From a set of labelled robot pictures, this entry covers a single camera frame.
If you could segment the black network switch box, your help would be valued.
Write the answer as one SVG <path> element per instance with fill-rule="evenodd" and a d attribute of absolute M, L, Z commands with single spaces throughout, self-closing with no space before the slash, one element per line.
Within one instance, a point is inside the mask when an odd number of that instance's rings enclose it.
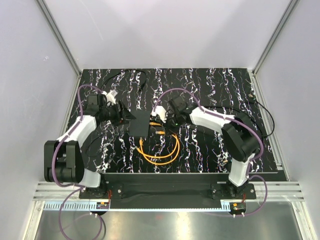
<path fill-rule="evenodd" d="M 135 119 L 130 121 L 129 136 L 146 138 L 149 134 L 151 112 L 146 110 L 132 110 L 131 114 Z"/>

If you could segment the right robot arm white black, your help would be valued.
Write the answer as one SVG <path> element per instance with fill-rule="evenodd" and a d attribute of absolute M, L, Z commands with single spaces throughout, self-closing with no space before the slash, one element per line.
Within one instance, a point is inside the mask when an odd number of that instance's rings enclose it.
<path fill-rule="evenodd" d="M 249 181 L 249 165 L 262 150 L 261 137 L 249 125 L 249 118 L 244 114 L 222 114 L 199 103 L 189 105 L 181 97 L 171 99 L 169 105 L 168 110 L 156 106 L 152 111 L 152 115 L 159 116 L 166 128 L 173 130 L 190 124 L 222 135 L 224 146 L 232 159 L 225 190 L 235 199 L 243 195 Z"/>

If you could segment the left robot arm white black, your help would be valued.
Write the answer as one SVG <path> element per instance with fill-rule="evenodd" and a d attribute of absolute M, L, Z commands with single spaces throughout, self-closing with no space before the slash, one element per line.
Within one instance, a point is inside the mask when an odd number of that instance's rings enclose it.
<path fill-rule="evenodd" d="M 60 187 L 90 188 L 97 198 L 108 193 L 101 174 L 84 166 L 81 148 L 87 138 L 104 122 L 120 126 L 135 120 L 123 102 L 116 101 L 111 93 L 90 94 L 83 113 L 62 136 L 44 144 L 44 179 Z"/>

